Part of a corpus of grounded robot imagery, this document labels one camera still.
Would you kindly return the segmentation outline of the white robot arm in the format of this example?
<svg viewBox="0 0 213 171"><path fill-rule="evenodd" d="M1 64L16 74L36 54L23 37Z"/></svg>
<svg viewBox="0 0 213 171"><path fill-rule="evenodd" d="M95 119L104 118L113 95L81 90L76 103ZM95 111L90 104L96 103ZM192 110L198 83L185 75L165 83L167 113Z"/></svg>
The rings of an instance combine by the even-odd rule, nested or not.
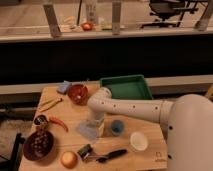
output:
<svg viewBox="0 0 213 171"><path fill-rule="evenodd" d="M119 100L101 87L87 103L90 121L122 114L167 127L167 171L213 171L213 102L187 94L175 101Z"/></svg>

